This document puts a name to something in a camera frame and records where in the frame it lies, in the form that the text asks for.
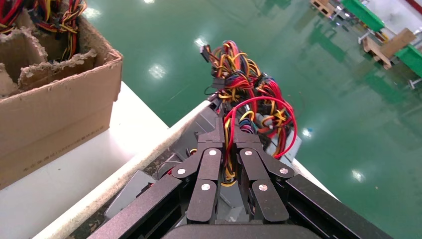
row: green crate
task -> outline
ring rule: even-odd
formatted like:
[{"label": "green crate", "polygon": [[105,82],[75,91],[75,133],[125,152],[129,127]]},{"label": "green crate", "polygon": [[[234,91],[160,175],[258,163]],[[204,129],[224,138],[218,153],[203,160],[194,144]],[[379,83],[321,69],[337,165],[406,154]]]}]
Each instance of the green crate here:
[{"label": "green crate", "polygon": [[358,0],[342,0],[341,3],[358,19],[365,23],[373,31],[379,31],[385,27],[383,21],[371,12],[365,5]]},{"label": "green crate", "polygon": [[422,53],[414,46],[408,45],[396,53],[409,68],[418,76],[422,77]]}]

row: black panel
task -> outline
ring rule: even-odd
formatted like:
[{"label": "black panel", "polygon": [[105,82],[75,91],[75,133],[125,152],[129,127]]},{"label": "black panel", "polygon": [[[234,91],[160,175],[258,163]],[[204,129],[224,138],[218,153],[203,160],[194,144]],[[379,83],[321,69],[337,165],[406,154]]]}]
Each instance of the black panel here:
[{"label": "black panel", "polygon": [[240,161],[246,171],[246,174],[248,175],[249,181],[270,179],[267,170],[265,170],[265,167],[255,150],[251,148],[245,148],[240,151],[239,155]]},{"label": "black panel", "polygon": [[217,186],[213,181],[198,179],[186,217],[188,223],[213,223],[215,220],[215,204]]},{"label": "black panel", "polygon": [[[210,152],[215,151],[215,155],[210,155]],[[202,156],[201,166],[198,173],[198,178],[218,181],[221,166],[221,151],[216,148],[209,148],[204,151]]]},{"label": "black panel", "polygon": [[[177,188],[179,179],[165,175],[147,191],[136,198],[110,221],[98,228],[89,239],[125,239],[146,223],[146,229],[156,229],[174,210],[180,209]],[[151,231],[142,232],[148,236]]]},{"label": "black panel", "polygon": [[289,213],[269,179],[258,180],[252,184],[255,197],[255,217],[264,223],[283,223],[289,219]]},{"label": "black panel", "polygon": [[316,225],[323,225],[324,221],[327,221],[333,228],[340,229],[347,237],[353,239],[392,239],[302,175],[297,175],[286,182],[289,187],[289,204],[306,213],[308,218],[314,217]]},{"label": "black panel", "polygon": [[306,228],[295,225],[185,225],[163,239],[320,239]]}]

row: cardboard box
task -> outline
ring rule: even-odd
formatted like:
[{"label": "cardboard box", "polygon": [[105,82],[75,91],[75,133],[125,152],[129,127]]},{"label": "cardboard box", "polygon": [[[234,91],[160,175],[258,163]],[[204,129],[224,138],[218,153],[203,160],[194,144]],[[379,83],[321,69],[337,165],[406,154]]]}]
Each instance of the cardboard box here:
[{"label": "cardboard box", "polygon": [[413,32],[405,28],[393,39],[382,45],[380,51],[387,58],[391,58],[396,52],[400,51],[403,47],[407,46],[415,39],[416,36],[413,34]]},{"label": "cardboard box", "polygon": [[0,189],[107,130],[120,91],[123,57],[86,19],[80,54],[49,63],[55,39],[27,14],[0,36]]}]

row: green epoxy floor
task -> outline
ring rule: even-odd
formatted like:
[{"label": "green epoxy floor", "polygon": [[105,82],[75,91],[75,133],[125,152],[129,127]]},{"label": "green epoxy floor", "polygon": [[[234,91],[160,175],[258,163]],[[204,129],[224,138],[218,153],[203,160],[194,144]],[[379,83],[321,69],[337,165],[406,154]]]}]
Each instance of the green epoxy floor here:
[{"label": "green epoxy floor", "polygon": [[422,95],[385,71],[357,34],[307,0],[90,0],[91,22],[124,55],[124,81],[169,126],[211,82],[201,39],[234,40],[298,115],[297,159],[343,203],[395,238],[422,237]]}]

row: wire harness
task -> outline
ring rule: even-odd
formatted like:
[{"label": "wire harness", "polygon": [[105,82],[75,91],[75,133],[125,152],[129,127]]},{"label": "wire harness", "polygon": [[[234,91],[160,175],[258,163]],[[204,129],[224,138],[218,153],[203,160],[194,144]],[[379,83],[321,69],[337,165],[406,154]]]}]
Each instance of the wire harness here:
[{"label": "wire harness", "polygon": [[28,13],[34,24],[44,31],[56,33],[57,37],[67,33],[68,46],[60,61],[71,59],[78,51],[78,16],[87,8],[85,0],[69,0],[69,8],[60,13],[61,0],[35,0]]},{"label": "wire harness", "polygon": [[24,4],[24,0],[0,0],[0,34],[8,34],[15,28],[14,22]]},{"label": "wire harness", "polygon": [[[243,132],[258,134],[266,142],[277,140],[273,157],[279,159],[293,146],[297,136],[297,125],[293,107],[283,99],[277,82],[261,72],[258,65],[236,43],[227,40],[222,46],[211,50],[209,45],[201,47],[201,55],[212,64],[211,87],[224,107],[224,155],[225,178],[222,186],[230,187],[236,182],[233,168],[235,162],[230,158],[234,139],[234,122],[240,117],[239,128]],[[293,140],[286,146],[286,139],[293,132]]]}]

